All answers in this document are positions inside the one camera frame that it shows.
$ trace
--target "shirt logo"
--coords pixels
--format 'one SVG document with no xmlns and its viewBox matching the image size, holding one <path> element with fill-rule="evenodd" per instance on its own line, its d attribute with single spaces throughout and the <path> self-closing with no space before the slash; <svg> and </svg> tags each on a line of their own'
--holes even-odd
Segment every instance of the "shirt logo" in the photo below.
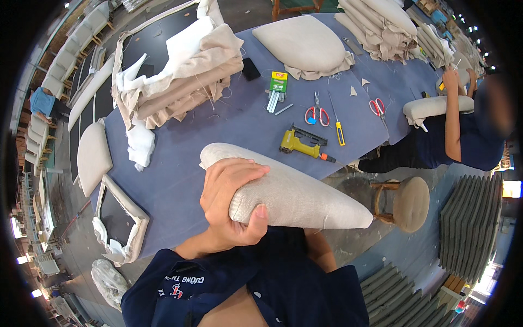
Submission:
<svg viewBox="0 0 523 327">
<path fill-rule="evenodd" d="M 181 298 L 183 292 L 180 290 L 180 283 L 173 285 L 173 292 L 169 293 L 169 295 L 173 295 L 174 297 L 178 296 L 178 299 Z"/>
</svg>

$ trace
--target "black phone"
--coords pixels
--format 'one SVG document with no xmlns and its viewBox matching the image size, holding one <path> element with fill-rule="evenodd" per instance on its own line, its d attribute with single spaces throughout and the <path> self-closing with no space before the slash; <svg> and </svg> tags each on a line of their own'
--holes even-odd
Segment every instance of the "black phone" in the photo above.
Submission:
<svg viewBox="0 0 523 327">
<path fill-rule="evenodd" d="M 260 77 L 260 72 L 258 68 L 254 65 L 253 61 L 250 58 L 245 58 L 243 60 L 243 71 L 242 74 L 245 75 L 245 78 L 248 81 L 252 81 Z"/>
</svg>

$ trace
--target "wooden stool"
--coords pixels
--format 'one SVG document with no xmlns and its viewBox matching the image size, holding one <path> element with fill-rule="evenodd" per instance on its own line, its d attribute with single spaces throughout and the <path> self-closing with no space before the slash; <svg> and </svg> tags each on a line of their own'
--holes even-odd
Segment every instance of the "wooden stool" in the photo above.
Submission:
<svg viewBox="0 0 523 327">
<path fill-rule="evenodd" d="M 271 0 L 274 4 L 272 5 L 272 21 L 278 20 L 279 14 L 286 14 L 291 12 L 301 12 L 305 10 L 314 10 L 315 13 L 319 13 L 323 5 L 323 0 L 312 0 L 313 6 L 302 6 L 280 9 L 280 0 Z"/>
<path fill-rule="evenodd" d="M 370 183 L 370 186 L 378 189 L 374 200 L 374 217 L 387 224 L 395 223 L 407 233 L 420 229 L 427 219 L 430 202 L 430 192 L 423 178 L 411 177 L 402 182 Z M 380 196 L 384 189 L 396 191 L 393 213 L 380 213 Z"/>
</svg>

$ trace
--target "blue work table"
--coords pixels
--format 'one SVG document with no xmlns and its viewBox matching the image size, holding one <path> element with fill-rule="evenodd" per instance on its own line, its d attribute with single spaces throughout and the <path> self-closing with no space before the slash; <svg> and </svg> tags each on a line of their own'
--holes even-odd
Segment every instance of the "blue work table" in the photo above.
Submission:
<svg viewBox="0 0 523 327">
<path fill-rule="evenodd" d="M 333 14 L 314 14 L 314 17 L 338 36 L 352 38 L 357 43 Z M 322 147 L 322 152 L 347 164 L 383 142 L 389 140 L 394 144 L 407 134 L 407 121 L 401 111 L 405 103 L 414 100 L 413 92 L 416 98 L 421 98 L 421 91 L 436 95 L 434 86 L 438 76 L 423 61 L 411 60 L 407 65 L 381 62 L 371 60 L 364 52 L 357 56 L 356 64 L 350 70 L 338 76 L 339 79 L 322 77 L 306 81 L 295 80 L 289 75 L 288 97 L 284 103 L 278 103 L 275 112 L 288 104 L 294 105 L 275 116 L 264 109 L 268 103 L 265 90 L 269 87 L 271 72 L 283 72 L 283 64 L 253 37 L 252 30 L 236 35 L 245 41 L 243 58 L 251 58 L 262 77 L 248 82 L 240 73 L 234 74 L 230 90 L 224 90 L 221 101 L 213 105 L 207 101 L 190 111 L 182 122 L 171 119 L 154 130 L 156 148 L 149 167 L 143 172 L 138 172 L 134 162 L 128 159 L 127 138 L 120 112 L 113 111 L 105 120 L 113 161 L 108 175 L 151 219 L 141 257 L 163 248 L 173 248 L 207 228 L 208 223 L 199 205 L 205 171 L 198 166 L 200 151 L 207 144 L 236 144 L 321 179 L 340 169 L 340 165 L 313 159 L 296 151 L 291 154 L 279 152 L 283 134 L 292 123 L 327 138 L 328 145 Z M 371 84 L 362 87 L 361 78 Z M 351 86 L 357 96 L 350 96 Z M 332 128 L 319 123 L 307 125 L 304 121 L 306 108 L 314 105 L 314 91 L 320 92 L 320 105 L 330 115 Z M 336 118 L 327 91 L 332 94 L 343 126 L 345 146 L 340 146 L 337 141 L 334 129 Z M 369 109 L 369 100 L 376 97 L 380 97 L 387 107 L 385 119 L 390 136 L 381 119 Z M 96 190 L 91 195 L 93 204 L 97 197 Z"/>
</svg>

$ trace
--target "yellow screwdriver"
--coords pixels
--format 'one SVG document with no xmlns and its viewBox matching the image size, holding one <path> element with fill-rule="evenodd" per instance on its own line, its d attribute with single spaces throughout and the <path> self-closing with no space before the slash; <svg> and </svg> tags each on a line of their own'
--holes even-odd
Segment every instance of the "yellow screwdriver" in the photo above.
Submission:
<svg viewBox="0 0 523 327">
<path fill-rule="evenodd" d="M 343 130 L 342 130 L 342 123 L 339 122 L 338 115 L 336 114 L 336 110 L 334 109 L 334 103 L 332 102 L 331 91 L 328 91 L 328 97 L 329 97 L 329 99 L 331 99 L 332 111 L 334 112 L 334 116 L 336 117 L 336 133 L 338 134 L 339 145 L 345 145 L 345 139 L 343 137 Z"/>
</svg>

